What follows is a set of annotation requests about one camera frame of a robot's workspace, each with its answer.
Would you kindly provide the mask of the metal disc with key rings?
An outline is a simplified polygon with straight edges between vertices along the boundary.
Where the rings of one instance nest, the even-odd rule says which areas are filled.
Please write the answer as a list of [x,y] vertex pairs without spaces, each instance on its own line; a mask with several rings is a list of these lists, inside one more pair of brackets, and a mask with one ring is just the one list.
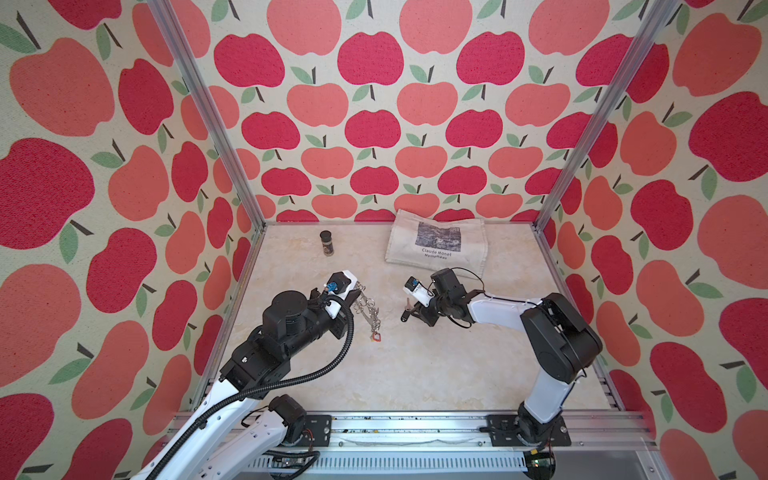
[[380,333],[381,319],[379,318],[379,308],[373,299],[366,296],[366,287],[364,285],[357,282],[355,288],[360,291],[360,295],[353,303],[355,312],[362,315],[368,322],[371,327],[371,335],[373,332]]

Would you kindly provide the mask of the key with black head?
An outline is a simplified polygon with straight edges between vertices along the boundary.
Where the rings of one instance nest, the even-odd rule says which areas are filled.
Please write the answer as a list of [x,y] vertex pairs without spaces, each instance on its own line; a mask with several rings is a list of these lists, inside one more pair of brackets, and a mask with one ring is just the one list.
[[405,323],[408,321],[408,319],[414,315],[415,307],[411,304],[409,300],[406,301],[406,307],[401,315],[400,320]]

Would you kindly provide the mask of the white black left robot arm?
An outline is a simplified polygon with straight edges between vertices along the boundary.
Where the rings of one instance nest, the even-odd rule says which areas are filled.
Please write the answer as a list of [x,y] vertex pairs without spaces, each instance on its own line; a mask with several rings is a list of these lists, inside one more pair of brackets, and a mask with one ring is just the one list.
[[[354,286],[342,291],[332,283],[309,296],[294,290],[276,295],[262,325],[235,349],[203,404],[137,478],[233,479],[256,457],[296,442],[306,412],[288,395],[273,398],[234,439],[228,435],[267,393],[318,379],[341,363],[352,344],[351,306],[360,294]],[[344,341],[337,356],[314,372],[289,378],[292,357],[327,332]]]

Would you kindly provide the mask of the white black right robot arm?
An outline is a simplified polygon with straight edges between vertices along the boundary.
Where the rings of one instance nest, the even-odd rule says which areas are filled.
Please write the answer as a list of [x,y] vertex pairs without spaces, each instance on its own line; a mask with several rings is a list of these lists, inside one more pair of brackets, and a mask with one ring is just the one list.
[[404,311],[403,322],[413,316],[433,327],[438,319],[447,318],[465,329],[490,324],[527,335],[540,367],[534,386],[518,407],[512,426],[488,430],[513,435],[526,446],[548,443],[566,399],[603,351],[602,340],[579,310],[560,293],[535,302],[503,298],[483,289],[468,291],[453,268],[434,272],[428,286],[411,277],[404,291],[414,304]]

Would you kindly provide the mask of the small dark spice jar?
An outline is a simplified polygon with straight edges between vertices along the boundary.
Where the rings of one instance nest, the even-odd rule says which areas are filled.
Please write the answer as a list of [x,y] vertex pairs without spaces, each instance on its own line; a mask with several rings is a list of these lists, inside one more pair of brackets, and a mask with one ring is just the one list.
[[333,256],[334,246],[333,246],[332,232],[329,230],[323,230],[320,232],[319,237],[321,240],[321,245],[322,245],[324,255]]

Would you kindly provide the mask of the cream Monet canvas bag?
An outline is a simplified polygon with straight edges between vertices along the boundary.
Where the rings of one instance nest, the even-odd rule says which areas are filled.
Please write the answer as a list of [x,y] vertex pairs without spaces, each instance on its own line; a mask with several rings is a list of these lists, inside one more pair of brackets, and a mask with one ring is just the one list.
[[385,261],[430,271],[461,267],[481,276],[488,250],[483,220],[439,222],[400,210],[390,232]]

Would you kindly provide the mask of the front aluminium rail base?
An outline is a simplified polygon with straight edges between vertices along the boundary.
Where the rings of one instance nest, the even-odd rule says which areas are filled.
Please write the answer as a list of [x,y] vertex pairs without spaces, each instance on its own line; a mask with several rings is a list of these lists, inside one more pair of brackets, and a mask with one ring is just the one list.
[[186,424],[143,479],[667,479],[641,416],[566,412],[524,445],[509,412],[246,412]]

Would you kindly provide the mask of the left rear aluminium frame post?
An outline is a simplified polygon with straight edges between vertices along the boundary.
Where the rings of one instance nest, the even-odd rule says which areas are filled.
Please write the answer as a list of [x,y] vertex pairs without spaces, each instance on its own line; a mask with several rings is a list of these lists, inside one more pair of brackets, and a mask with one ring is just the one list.
[[159,30],[173,55],[183,80],[195,101],[201,119],[209,133],[211,141],[222,159],[233,187],[245,208],[255,231],[263,235],[266,221],[250,188],[244,167],[233,146],[216,102],[204,81],[196,58],[184,33],[176,12],[170,1],[149,1],[150,10],[156,20]]

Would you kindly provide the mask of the aluminium frame post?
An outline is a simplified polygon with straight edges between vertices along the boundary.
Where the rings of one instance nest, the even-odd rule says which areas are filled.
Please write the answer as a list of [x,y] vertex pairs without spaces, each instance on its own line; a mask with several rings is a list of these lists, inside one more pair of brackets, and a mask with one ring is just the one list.
[[659,0],[650,6],[648,13],[641,22],[637,35],[630,43],[627,53],[619,64],[613,79],[606,87],[605,94],[601,96],[597,103],[597,108],[587,123],[576,147],[568,154],[561,174],[550,194],[546,197],[542,209],[533,223],[534,233],[543,233],[545,226],[560,204],[568,186],[575,178],[579,166],[586,159],[587,154],[602,133],[615,107],[624,97],[629,84],[635,78],[657,37],[673,16],[677,5],[678,1]]
[[170,1],[149,1],[150,10],[156,20],[159,30],[173,55],[183,80],[195,101],[201,119],[209,133],[211,141],[222,159],[233,187],[245,208],[255,231],[263,235],[266,221],[250,188],[244,167],[233,146],[216,102],[204,81],[196,58],[184,33],[176,12]]

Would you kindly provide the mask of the right rear aluminium frame post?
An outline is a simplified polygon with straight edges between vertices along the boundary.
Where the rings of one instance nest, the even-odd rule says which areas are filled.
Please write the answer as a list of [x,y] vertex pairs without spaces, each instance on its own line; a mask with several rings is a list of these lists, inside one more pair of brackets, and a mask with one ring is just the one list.
[[533,223],[534,233],[543,233],[545,226],[560,204],[568,186],[575,178],[579,166],[586,159],[587,154],[602,133],[615,107],[624,97],[629,84],[635,78],[657,37],[673,16],[677,5],[678,1],[659,0],[650,6],[648,13],[641,22],[637,35],[630,43],[627,53],[619,64],[613,79],[606,87],[605,94],[601,96],[597,103],[597,108],[587,123],[576,147],[568,154],[561,174],[550,194],[546,197],[542,209]]

